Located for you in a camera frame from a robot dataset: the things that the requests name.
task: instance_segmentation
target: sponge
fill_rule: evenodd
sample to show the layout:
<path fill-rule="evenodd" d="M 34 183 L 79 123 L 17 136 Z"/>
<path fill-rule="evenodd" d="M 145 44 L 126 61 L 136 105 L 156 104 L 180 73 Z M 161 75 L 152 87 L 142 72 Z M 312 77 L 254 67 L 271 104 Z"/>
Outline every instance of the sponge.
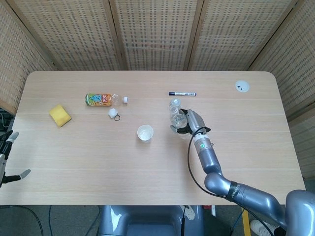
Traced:
<path fill-rule="evenodd" d="M 66 124 L 69 120 L 71 120 L 71 116 L 65 111 L 62 105 L 57 105 L 53 109 L 50 110 L 49 114 L 54 119 L 56 124 L 61 127 Z"/>

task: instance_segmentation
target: shoe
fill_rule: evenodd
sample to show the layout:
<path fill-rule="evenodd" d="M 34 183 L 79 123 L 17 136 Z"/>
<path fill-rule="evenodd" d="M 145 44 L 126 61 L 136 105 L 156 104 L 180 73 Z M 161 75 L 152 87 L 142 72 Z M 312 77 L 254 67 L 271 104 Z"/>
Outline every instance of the shoe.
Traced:
<path fill-rule="evenodd" d="M 274 232 L 277 226 L 264 222 L 271 232 Z M 268 230 L 258 221 L 252 220 L 250 224 L 251 230 L 258 236 L 271 236 Z"/>

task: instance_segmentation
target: wooden table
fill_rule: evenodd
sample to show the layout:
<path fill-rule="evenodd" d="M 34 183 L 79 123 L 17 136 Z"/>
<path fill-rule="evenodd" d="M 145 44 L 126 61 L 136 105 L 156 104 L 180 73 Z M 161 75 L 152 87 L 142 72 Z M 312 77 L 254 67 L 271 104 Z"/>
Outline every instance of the wooden table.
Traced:
<path fill-rule="evenodd" d="M 246 80 L 251 89 L 236 90 Z M 199 113 L 226 178 L 273 194 L 281 204 L 293 189 L 304 189 L 277 83 L 268 72 L 210 71 L 37 71 L 29 75 L 13 129 L 20 136 L 7 175 L 25 169 L 22 181 L 3 185 L 0 204 L 48 205 L 226 205 L 192 181 L 188 141 L 169 128 L 169 91 Z M 89 107 L 88 92 L 129 97 L 118 109 Z M 72 120 L 58 128 L 48 112 L 62 104 Z M 149 124 L 152 142 L 137 138 Z M 203 183 L 195 149 L 191 164 Z"/>

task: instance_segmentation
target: marker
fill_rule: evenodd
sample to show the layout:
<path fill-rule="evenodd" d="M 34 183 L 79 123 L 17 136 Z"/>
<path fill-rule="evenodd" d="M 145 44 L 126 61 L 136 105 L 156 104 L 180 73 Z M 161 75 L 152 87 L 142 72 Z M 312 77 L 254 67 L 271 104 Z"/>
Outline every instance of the marker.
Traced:
<path fill-rule="evenodd" d="M 195 97 L 197 95 L 196 92 L 169 92 L 169 96 L 193 96 Z"/>

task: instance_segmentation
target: paper cup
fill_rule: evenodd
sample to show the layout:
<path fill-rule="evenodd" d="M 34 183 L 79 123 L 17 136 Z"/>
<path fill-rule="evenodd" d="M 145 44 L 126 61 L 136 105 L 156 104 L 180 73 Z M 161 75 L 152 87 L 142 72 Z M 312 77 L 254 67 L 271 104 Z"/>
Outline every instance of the paper cup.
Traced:
<path fill-rule="evenodd" d="M 144 124 L 137 130 L 139 139 L 144 143 L 149 143 L 153 136 L 153 129 L 151 126 Z"/>

